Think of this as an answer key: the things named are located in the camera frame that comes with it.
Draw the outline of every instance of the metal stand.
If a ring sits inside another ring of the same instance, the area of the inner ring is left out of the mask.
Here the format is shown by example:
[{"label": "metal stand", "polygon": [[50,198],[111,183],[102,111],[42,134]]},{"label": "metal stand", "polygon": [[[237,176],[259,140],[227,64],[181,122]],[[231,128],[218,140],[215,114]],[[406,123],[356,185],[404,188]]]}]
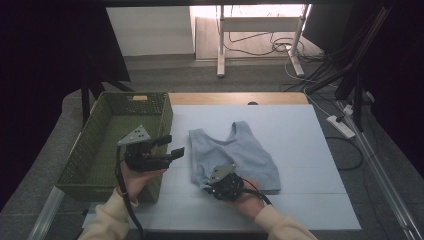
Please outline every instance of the metal stand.
[{"label": "metal stand", "polygon": [[218,46],[218,77],[225,76],[225,49],[224,49],[224,5],[221,5],[219,18],[219,46]]},{"label": "metal stand", "polygon": [[290,61],[292,62],[294,71],[296,72],[297,77],[304,77],[305,73],[303,72],[302,66],[299,63],[299,58],[296,55],[297,44],[299,43],[300,35],[302,34],[302,28],[306,21],[306,13],[308,12],[309,4],[304,5],[302,15],[299,17],[299,24],[293,38],[293,43],[291,46],[287,46],[287,53],[289,54]]},{"label": "metal stand", "polygon": [[217,76],[225,76],[225,32],[295,32],[291,48],[287,49],[297,77],[305,74],[296,56],[296,49],[302,34],[309,5],[305,5],[300,17],[224,17],[224,5],[221,5],[219,18],[219,45]]}]

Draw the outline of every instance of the white table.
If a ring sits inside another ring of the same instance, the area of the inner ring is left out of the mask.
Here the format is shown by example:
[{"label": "white table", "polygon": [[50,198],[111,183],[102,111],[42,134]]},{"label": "white table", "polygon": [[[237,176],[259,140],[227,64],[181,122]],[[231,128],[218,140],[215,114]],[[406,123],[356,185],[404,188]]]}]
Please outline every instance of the white table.
[{"label": "white table", "polygon": [[[168,149],[186,147],[163,177],[159,201],[136,209],[150,231],[261,231],[231,206],[191,182],[188,131],[203,128],[225,140],[231,123],[244,120],[271,154],[280,171],[282,190],[268,196],[283,214],[311,230],[360,229],[349,197],[311,105],[173,105],[173,142]],[[86,217],[94,216],[93,203]]]}]

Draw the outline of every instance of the person's hand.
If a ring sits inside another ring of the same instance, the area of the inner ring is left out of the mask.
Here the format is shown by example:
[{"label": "person's hand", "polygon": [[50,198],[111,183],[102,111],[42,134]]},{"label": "person's hand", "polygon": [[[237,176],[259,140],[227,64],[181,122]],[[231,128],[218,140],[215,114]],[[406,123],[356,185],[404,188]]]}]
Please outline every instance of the person's hand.
[{"label": "person's hand", "polygon": [[[121,171],[124,176],[125,186],[127,188],[128,196],[131,202],[137,201],[137,196],[143,190],[144,186],[146,186],[153,178],[162,175],[166,172],[166,169],[150,171],[150,172],[137,172],[132,171],[125,161],[121,163]],[[119,187],[116,188],[118,194],[122,197],[122,191]]]},{"label": "person's hand", "polygon": [[[256,190],[253,186],[255,186],[257,189],[259,184],[256,181],[249,180],[253,184],[250,185],[249,182],[244,181],[244,188]],[[235,208],[237,208],[241,213],[248,216],[251,219],[255,219],[256,215],[265,207],[264,202],[262,199],[257,197],[256,195],[250,194],[250,193],[242,193],[241,196],[235,201],[235,202],[229,202],[231,205],[233,205]]]}]

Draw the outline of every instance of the power strip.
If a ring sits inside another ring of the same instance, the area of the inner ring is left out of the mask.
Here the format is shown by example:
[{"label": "power strip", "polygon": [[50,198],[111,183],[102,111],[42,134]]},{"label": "power strip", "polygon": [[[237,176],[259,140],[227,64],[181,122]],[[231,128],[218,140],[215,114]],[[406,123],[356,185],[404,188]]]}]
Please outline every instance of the power strip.
[{"label": "power strip", "polygon": [[356,136],[355,133],[350,130],[350,128],[348,128],[342,121],[337,122],[336,119],[337,117],[333,115],[331,117],[328,117],[327,121],[331,123],[331,125],[333,125],[337,130],[339,130],[339,132],[343,134],[345,138],[351,139]]}]

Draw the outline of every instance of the black curtain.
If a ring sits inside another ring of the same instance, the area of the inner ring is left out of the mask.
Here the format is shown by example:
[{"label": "black curtain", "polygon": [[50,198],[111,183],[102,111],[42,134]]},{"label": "black curtain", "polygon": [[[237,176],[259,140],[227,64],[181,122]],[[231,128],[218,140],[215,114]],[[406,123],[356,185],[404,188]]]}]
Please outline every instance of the black curtain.
[{"label": "black curtain", "polygon": [[53,130],[63,98],[85,77],[101,82],[92,72],[117,81],[129,76],[101,6],[1,3],[0,36],[3,208]]}]

